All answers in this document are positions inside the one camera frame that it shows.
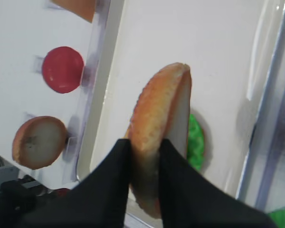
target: orange object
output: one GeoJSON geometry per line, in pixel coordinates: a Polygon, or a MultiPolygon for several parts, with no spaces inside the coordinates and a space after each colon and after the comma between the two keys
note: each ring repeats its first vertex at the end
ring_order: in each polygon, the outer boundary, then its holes
{"type": "Polygon", "coordinates": [[[12,157],[32,170],[51,165],[63,151],[67,138],[64,124],[52,116],[38,116],[26,121],[17,131],[12,157]]]}
{"type": "Polygon", "coordinates": [[[163,139],[169,139],[186,158],[190,97],[190,67],[182,63],[165,66],[142,90],[125,134],[132,148],[131,190],[138,205],[156,219],[161,217],[159,148],[163,139]]]}
{"type": "Polygon", "coordinates": [[[89,22],[93,20],[96,0],[52,0],[52,2],[89,22]]]}

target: toy bread piece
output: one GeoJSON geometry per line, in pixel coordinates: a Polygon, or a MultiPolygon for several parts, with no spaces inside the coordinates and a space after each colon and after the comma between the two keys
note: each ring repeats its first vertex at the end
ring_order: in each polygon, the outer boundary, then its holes
{"type": "Polygon", "coordinates": [[[52,2],[89,22],[93,20],[96,0],[52,0],[52,2]]]}
{"type": "Polygon", "coordinates": [[[169,139],[186,158],[190,115],[190,67],[167,65],[143,89],[134,109],[126,137],[133,152],[131,188],[139,206],[160,218],[158,201],[159,147],[169,139]]]}
{"type": "Polygon", "coordinates": [[[64,124],[51,116],[26,121],[17,131],[12,157],[32,170],[51,165],[63,151],[67,139],[64,124]]]}

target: bun slice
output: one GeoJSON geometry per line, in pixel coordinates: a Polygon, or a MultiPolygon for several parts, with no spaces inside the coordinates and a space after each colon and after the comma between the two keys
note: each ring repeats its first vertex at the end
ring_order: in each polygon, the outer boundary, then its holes
{"type": "Polygon", "coordinates": [[[190,115],[190,67],[182,63],[165,66],[139,96],[126,133],[133,152],[131,189],[139,206],[160,218],[158,201],[159,147],[169,139],[185,158],[190,115]]]}
{"type": "Polygon", "coordinates": [[[93,21],[96,0],[52,0],[56,5],[82,17],[88,22],[93,21]]]}
{"type": "Polygon", "coordinates": [[[17,131],[12,157],[32,170],[51,165],[65,147],[67,130],[51,116],[39,116],[25,122],[17,131]]]}

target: white tray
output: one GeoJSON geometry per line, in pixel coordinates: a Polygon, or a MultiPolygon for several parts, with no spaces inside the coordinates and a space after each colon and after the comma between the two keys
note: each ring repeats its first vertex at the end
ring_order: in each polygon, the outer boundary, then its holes
{"type": "Polygon", "coordinates": [[[0,156],[50,189],[70,188],[77,183],[77,155],[109,7],[110,0],[99,0],[91,24],[49,0],[0,1],[0,156]],[[77,50],[85,61],[80,87],[68,94],[54,92],[40,73],[43,58],[59,46],[77,50]],[[12,160],[11,145],[18,128],[40,115],[63,121],[70,138],[52,165],[32,171],[12,160]]]}
{"type": "MultiPolygon", "coordinates": [[[[285,0],[126,0],[95,141],[95,121],[85,133],[83,148],[93,146],[93,153],[81,150],[79,178],[124,136],[152,75],[183,62],[191,67],[191,109],[207,141],[202,173],[235,196],[284,12],[285,0]]],[[[160,224],[135,204],[128,209],[160,224]]]]}

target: plastic container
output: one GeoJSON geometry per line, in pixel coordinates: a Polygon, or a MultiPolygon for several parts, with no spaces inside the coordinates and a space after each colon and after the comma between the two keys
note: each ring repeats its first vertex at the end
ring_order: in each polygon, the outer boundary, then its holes
{"type": "MultiPolygon", "coordinates": [[[[93,122],[91,116],[88,126],[93,130],[85,131],[82,148],[94,149],[81,150],[79,179],[124,136],[152,75],[169,63],[183,62],[191,67],[191,110],[206,136],[202,174],[235,197],[284,16],[284,0],[126,0],[104,100],[98,106],[100,121],[93,122]]],[[[131,194],[127,222],[161,226],[142,212],[131,194]]]]}
{"type": "Polygon", "coordinates": [[[48,0],[0,1],[0,156],[50,189],[77,184],[76,162],[90,113],[95,76],[104,47],[110,0],[98,0],[93,23],[48,0]],[[80,86],[67,94],[45,83],[46,54],[68,46],[84,59],[80,86]],[[17,129],[29,118],[50,115],[68,129],[69,140],[50,166],[32,171],[12,160],[17,129]]]}
{"type": "Polygon", "coordinates": [[[272,66],[239,194],[267,213],[285,209],[285,27],[272,66]]]}

